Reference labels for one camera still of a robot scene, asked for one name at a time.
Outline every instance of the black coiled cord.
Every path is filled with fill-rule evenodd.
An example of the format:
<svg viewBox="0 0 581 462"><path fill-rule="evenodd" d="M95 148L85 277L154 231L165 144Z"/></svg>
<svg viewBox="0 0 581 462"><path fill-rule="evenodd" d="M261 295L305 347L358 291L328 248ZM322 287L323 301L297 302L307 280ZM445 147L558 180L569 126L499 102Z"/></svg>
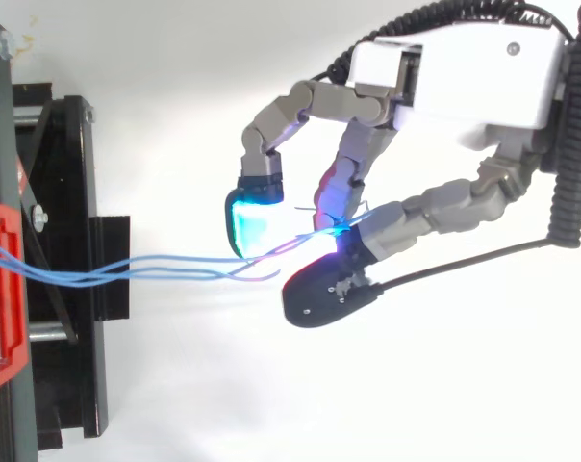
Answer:
<svg viewBox="0 0 581 462"><path fill-rule="evenodd" d="M441 0L425 5L388 22L374 30L358 43L374 41L377 37L406 36L429 31L462 20L508 20L516 24L551 24L551 17L545 15L524 15L524 0ZM316 80L328 77L338 85L344 85L350 71L350 60L355 46L344 51L326 72L315 77Z"/></svg>
<svg viewBox="0 0 581 462"><path fill-rule="evenodd" d="M581 245L581 8L579 35L570 50L564 131L558 140L556 187L548 238L556 245Z"/></svg>

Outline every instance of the black metal bracket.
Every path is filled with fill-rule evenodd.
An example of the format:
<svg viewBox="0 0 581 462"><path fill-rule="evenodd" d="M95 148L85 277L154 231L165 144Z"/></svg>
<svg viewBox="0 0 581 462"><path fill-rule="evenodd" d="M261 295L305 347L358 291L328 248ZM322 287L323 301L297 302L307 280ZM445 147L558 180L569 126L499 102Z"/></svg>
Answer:
<svg viewBox="0 0 581 462"><path fill-rule="evenodd" d="M15 129L29 179L21 194L26 261L52 270L89 271L128 258L130 218L101 218L96 213L89 103L80 96L41 100L48 94L37 87L35 94L28 94L29 87L13 87L25 105L42 107L36 126ZM35 205L49 217L41 232L32 224ZM76 342L32 344L40 450L60 448L64 428L82 427L86 438L105 431L102 321L129 317L127 280L88 289L50 287L28 282L30 322L60 317L64 328L74 328Z"/></svg>

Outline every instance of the white wall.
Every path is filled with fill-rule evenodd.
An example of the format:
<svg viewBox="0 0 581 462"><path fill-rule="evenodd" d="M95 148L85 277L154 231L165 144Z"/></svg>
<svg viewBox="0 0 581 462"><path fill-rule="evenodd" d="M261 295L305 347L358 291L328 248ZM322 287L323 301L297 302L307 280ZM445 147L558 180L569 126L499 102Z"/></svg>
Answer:
<svg viewBox="0 0 581 462"><path fill-rule="evenodd" d="M222 206L245 124L419 3L4 0L0 21L22 47L34 39L16 82L51 80L56 97L96 107L99 212L132 216L133 253L228 256ZM541 5L573 29L576 3ZM284 146L293 205L311 202L342 129L314 122ZM408 134L366 197L471 177L483 157ZM371 274L542 237L552 187L540 176L500 222L422 239ZM288 276L300 262L281 265ZM417 282L314 331L285 322L283 283L134 283L131 320L105 329L109 429L67 431L43 460L581 461L581 250Z"/></svg>

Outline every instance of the blue wire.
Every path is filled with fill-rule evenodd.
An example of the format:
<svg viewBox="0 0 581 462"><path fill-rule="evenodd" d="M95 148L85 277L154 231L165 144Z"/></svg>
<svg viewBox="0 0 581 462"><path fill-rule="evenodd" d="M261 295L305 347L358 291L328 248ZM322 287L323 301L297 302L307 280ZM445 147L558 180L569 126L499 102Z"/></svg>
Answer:
<svg viewBox="0 0 581 462"><path fill-rule="evenodd" d="M107 284L109 282L119 280L119 279L153 279L153 280L184 280L184 281L204 281L204 280L216 280L221 278L230 278L233 280L237 280L239 282L263 282L269 280L279 274L280 271L275 271L272 274L268 274L267 276L256 277L256 278L247 278L247 277L238 277L230 273L215 271L212 269L170 269L170 268L144 268L144 269L131 269L129 271L119 272L119 273L112 273L106 274L104 278L93 280L93 281L66 281L66 280L59 280L52 277L53 271L48 271L48 274L40 275L31 273L25 269L19 268L16 265L12 265L8 263L6 260L0 258L0 268L5 270L9 270L21 276L27 277L28 279L32 279L38 282L43 282L46 284L54 284L54 285L61 285L63 287L72 287L72 288L86 288L86 287L94 287L99 286L102 284ZM179 272L179 273L204 273L210 274L211 276L204 276L204 277L195 277L195 276L168 276L168 275L140 275L141 272L151 272L151 271L164 271L164 272Z"/></svg>
<svg viewBox="0 0 581 462"><path fill-rule="evenodd" d="M269 280L280 273L280 271L275 271L272 274L263 277L239 277L237 274L242 271L248 270L254 267L260 261L272 258L275 256L282 255L289 251L298 248L300 245L307 242L314 236L321 234L332 234L338 235L341 231L348 229L354 223L366 218L371 215L372 212L363 214L357 218L351 219L347 222L340 223L332 228L327 228L323 230L314 231L308 234L299 235L294 240L282 244L275 249L271 250L265 255L253 258L205 258L205 257L185 257L178 255L147 255L140 257L133 257L129 259L122 260L120 262L115 262L113 264L107 265L105 267L95 269L90 272L67 272L67 271L50 271L44 269L38 269L31 265L28 265L21 260L15 258L11 253L7 252L5 249L0 247L0 255L4 259L0 258L0 267L6 270L12 271L21 276L27 277L38 282L45 284L54 284L64 287L73 288L85 288L94 287L102 284L107 284L119 279L154 279L154 280L185 280L185 281L212 281L221 278L229 278L241 282L261 282ZM150 260L167 260L167 261L179 261L179 262L194 262L194 263L246 263L243 267L235 269L230 272L221 272L211 269L173 269L167 267L147 267L143 269L129 269L123 272L109 273L111 270L116 270L121 267L130 266L132 263L150 261ZM150 272L170 272L170 273L182 273L182 274L204 274L201 277L197 276L172 276L172 275L143 275L142 273Z"/></svg>

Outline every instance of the red plastic frame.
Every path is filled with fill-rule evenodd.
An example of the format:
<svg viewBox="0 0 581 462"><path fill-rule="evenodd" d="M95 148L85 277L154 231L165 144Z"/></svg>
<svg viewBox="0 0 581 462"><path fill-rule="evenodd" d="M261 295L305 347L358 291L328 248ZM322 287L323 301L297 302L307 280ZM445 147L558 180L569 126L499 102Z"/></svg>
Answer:
<svg viewBox="0 0 581 462"><path fill-rule="evenodd" d="M0 205L0 246L23 259L21 214L4 205ZM0 345L7 359L7 364L0 365L0 386L28 363L26 316L23 276L0 268Z"/></svg>

